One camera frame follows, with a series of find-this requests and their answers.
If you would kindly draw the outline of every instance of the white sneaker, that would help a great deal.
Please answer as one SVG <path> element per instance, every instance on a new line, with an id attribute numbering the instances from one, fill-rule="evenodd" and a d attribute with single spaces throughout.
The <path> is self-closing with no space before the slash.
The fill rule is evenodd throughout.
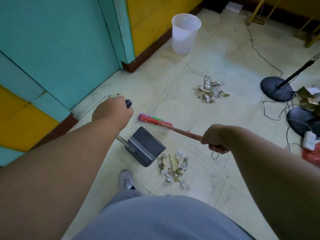
<path id="1" fill-rule="evenodd" d="M 133 189 L 135 190 L 134 187 L 134 177 L 132 176 L 132 173 L 125 169 L 120 173 L 120 186 L 122 190 L 126 189 Z"/>

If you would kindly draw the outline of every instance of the person's right hand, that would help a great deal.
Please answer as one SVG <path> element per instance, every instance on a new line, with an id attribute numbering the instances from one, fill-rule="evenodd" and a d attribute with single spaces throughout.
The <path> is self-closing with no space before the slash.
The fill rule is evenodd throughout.
<path id="1" fill-rule="evenodd" d="M 223 145 L 222 141 L 222 129 L 224 129 L 226 125 L 222 124 L 213 124 L 207 129 L 207 131 L 203 134 L 201 144 L 209 144 L 208 147 L 210 150 L 225 154 L 230 150 L 227 149 L 225 145 Z"/>
<path id="2" fill-rule="evenodd" d="M 106 118 L 110 119 L 114 126 L 120 130 L 126 127 L 134 110 L 127 108 L 124 96 L 110 97 L 98 105 L 92 114 L 92 121 Z"/>

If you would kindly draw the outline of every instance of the yellow wall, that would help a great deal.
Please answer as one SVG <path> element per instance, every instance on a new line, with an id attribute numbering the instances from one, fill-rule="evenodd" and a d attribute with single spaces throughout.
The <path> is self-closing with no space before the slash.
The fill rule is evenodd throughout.
<path id="1" fill-rule="evenodd" d="M 266 0 L 266 3 L 274 5 L 277 1 L 278 0 Z M 281 0 L 278 8 L 311 18 L 320 8 L 320 0 Z"/>
<path id="2" fill-rule="evenodd" d="M 0 146 L 28 151 L 59 123 L 0 86 Z"/>
<path id="3" fill-rule="evenodd" d="M 203 0 L 127 0 L 136 57 L 169 28 L 178 13 L 188 13 Z"/>

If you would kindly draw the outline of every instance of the baseboard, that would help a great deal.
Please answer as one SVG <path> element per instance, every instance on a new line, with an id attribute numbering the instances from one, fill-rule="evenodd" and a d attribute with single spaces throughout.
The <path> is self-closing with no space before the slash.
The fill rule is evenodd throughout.
<path id="1" fill-rule="evenodd" d="M 202 3 L 193 8 L 189 13 L 197 15 L 203 9 Z M 163 46 L 172 36 L 172 28 L 168 29 L 159 39 L 151 44 L 144 52 L 136 57 L 132 62 L 126 64 L 122 62 L 123 69 L 128 72 L 134 72 L 142 65 L 150 56 L 152 56 L 161 46 Z"/>
<path id="2" fill-rule="evenodd" d="M 250 12 L 253 12 L 259 3 L 256 0 L 232 0 L 232 1 L 243 5 L 243 9 Z M 261 15 L 266 17 L 271 12 L 272 8 L 273 8 L 272 5 L 265 3 L 263 6 Z M 300 29 L 310 18 L 303 15 L 295 14 L 293 12 L 289 12 L 282 8 L 276 8 L 274 12 L 271 14 L 270 19 L 276 20 L 278 22 Z M 305 27 L 304 30 L 307 32 L 311 32 L 319 25 L 319 23 L 320 22 L 318 20 L 312 20 Z"/>
<path id="3" fill-rule="evenodd" d="M 57 125 L 49 134 L 43 137 L 37 144 L 35 144 L 30 150 L 38 148 L 58 137 L 66 134 L 72 127 L 74 127 L 78 123 L 78 120 L 72 116 L 72 113 L 66 117 L 60 124 Z"/>

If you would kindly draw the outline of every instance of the black handle tip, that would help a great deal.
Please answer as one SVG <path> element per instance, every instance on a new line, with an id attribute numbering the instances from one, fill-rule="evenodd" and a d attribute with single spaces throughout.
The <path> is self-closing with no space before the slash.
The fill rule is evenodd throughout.
<path id="1" fill-rule="evenodd" d="M 128 108 L 130 108 L 130 107 L 131 107 L 132 102 L 131 102 L 131 100 L 130 100 L 130 99 L 127 99 L 127 100 L 125 101 L 125 104 L 127 105 L 127 109 L 128 109 Z"/>

